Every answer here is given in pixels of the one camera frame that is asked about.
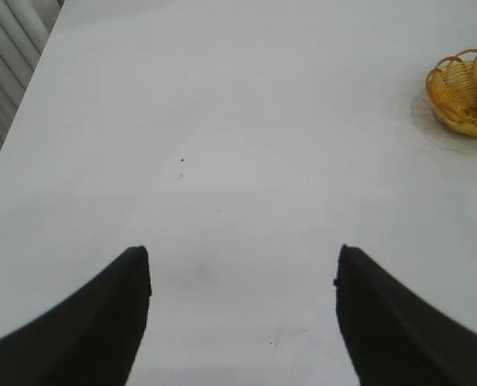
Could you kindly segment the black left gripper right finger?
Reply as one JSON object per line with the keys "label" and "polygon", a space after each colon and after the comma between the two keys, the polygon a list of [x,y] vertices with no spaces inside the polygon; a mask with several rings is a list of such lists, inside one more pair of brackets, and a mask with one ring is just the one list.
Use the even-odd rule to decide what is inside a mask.
{"label": "black left gripper right finger", "polygon": [[342,246],[336,316],[362,385],[477,385],[477,334],[357,247]]}

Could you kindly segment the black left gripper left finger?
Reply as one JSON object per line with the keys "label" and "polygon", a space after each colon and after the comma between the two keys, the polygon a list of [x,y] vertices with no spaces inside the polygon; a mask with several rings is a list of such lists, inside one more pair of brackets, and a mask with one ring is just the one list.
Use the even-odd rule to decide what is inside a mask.
{"label": "black left gripper left finger", "polygon": [[124,385],[150,306],[149,257],[126,249],[74,294],[0,338],[0,385]]}

